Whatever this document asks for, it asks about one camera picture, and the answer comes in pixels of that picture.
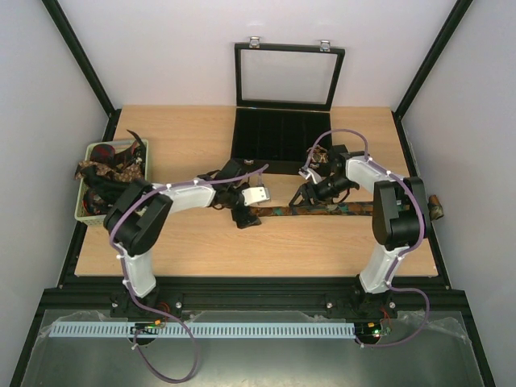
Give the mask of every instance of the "wooden tabletop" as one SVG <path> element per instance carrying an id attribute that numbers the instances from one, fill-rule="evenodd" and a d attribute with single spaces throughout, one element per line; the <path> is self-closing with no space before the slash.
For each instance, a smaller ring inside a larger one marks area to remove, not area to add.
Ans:
<path id="1" fill-rule="evenodd" d="M 184 181 L 224 166 L 234 123 L 234 107 L 125 106 L 114 139 L 131 138 L 126 129 L 136 131 L 149 141 L 151 181 Z M 363 133 L 377 162 L 408 176 L 389 109 L 334 108 L 331 124 Z M 335 133 L 333 144 L 346 144 L 350 151 L 364 146 L 346 133 Z M 286 205 L 303 182 L 299 176 L 265 174 L 273 200 L 264 206 Z M 368 200 L 372 195 L 364 189 L 348 199 Z M 239 230 L 229 210 L 199 208 L 167 219 L 152 249 L 152 264 L 159 276 L 345 277 L 365 267 L 373 246 L 369 217 L 262 218 L 260 226 Z M 103 227 L 88 227 L 75 273 L 121 275 Z M 437 275 L 426 240 L 397 274 Z"/>

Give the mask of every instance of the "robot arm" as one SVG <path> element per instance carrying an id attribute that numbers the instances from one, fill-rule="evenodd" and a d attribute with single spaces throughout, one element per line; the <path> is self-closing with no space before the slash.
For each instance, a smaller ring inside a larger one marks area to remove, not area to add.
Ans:
<path id="1" fill-rule="evenodd" d="M 290 205 L 306 206 L 333 201 L 342 192 L 358 189 L 359 186 L 372 193 L 372 231 L 377 243 L 359 279 L 365 293 L 383 293 L 389 289 L 399 264 L 406 256 L 401 253 L 414 246 L 419 236 L 414 203 L 393 176 L 402 180 L 415 197 L 422 212 L 426 237 L 430 229 L 430 215 L 424 184 L 419 177 L 393 175 L 371 157 L 364 156 L 363 152 L 350 153 L 343 145 L 333 147 L 328 156 L 332 174 L 322 179 L 310 168 L 300 171 L 305 179 L 311 181 L 300 187 Z"/>
<path id="2" fill-rule="evenodd" d="M 125 286 L 132 286 L 136 296 L 143 298 L 156 287 L 156 278 L 152 273 L 152 246 L 164 226 L 169 214 L 195 207 L 229 208 L 237 227 L 245 228 L 260 224 L 252 215 L 248 206 L 270 200 L 268 190 L 263 186 L 250 187 L 248 183 L 234 185 L 230 183 L 211 184 L 213 180 L 208 173 L 192 180 L 191 184 L 164 185 L 151 184 L 144 180 L 133 182 L 114 204 L 104 220 L 104 227 L 111 233 L 123 214 L 142 194 L 153 189 L 162 190 L 145 203 L 142 214 L 133 213 L 116 231 L 115 240 L 123 254 L 127 278 Z M 229 161 L 216 174 L 217 181 L 228 177 L 242 175 L 240 166 Z"/>

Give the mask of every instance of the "white wall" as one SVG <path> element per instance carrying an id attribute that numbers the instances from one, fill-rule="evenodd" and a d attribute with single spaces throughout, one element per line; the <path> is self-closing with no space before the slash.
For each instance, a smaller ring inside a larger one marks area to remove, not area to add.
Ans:
<path id="1" fill-rule="evenodd" d="M 347 49 L 334 106 L 396 108 L 455 0 L 60 0 L 122 104 L 235 105 L 232 44 Z"/>
<path id="2" fill-rule="evenodd" d="M 476 1 L 404 120 L 497 385 L 516 368 L 516 2 Z"/>
<path id="3" fill-rule="evenodd" d="M 0 385 L 73 233 L 75 164 L 106 115 L 41 1 L 0 2 Z"/>

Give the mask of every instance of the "white cable channel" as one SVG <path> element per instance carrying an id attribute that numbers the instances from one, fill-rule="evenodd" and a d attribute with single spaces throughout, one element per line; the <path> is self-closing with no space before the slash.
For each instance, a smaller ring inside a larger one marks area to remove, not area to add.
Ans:
<path id="1" fill-rule="evenodd" d="M 188 322 L 198 339 L 354 339 L 355 326 L 345 322 Z M 57 322 L 50 337 L 126 338 L 134 335 L 133 322 Z M 163 329 L 152 328 L 138 337 L 186 339 L 188 334 L 178 323 Z"/>

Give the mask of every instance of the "green basket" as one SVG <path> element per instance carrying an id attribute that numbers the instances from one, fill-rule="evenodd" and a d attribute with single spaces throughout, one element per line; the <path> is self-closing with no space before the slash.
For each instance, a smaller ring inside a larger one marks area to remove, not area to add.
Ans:
<path id="1" fill-rule="evenodd" d="M 121 139 L 119 141 L 108 141 L 105 143 L 94 143 L 91 145 L 88 145 L 88 148 L 86 149 L 86 156 L 85 160 L 89 160 L 89 156 L 91 155 L 91 152 L 95 145 L 99 144 L 109 144 L 111 145 L 116 152 L 121 152 L 127 148 L 129 148 L 132 143 L 135 141 L 133 139 Z M 149 147 L 148 147 L 148 141 L 146 139 L 142 139 L 142 142 L 147 147 L 147 152 L 145 156 L 145 180 L 150 179 L 149 171 L 150 169 L 150 157 L 149 157 Z M 84 209 L 84 206 L 82 205 L 82 198 L 84 197 L 84 194 L 86 193 L 86 190 L 88 189 L 88 186 L 85 184 L 84 179 L 81 179 L 81 184 L 79 185 L 79 194 L 77 195 L 77 203 L 75 205 L 75 219 L 79 222 L 83 222 L 86 226 L 101 226 L 104 222 L 105 215 L 88 215 L 86 213 L 86 210 Z"/>

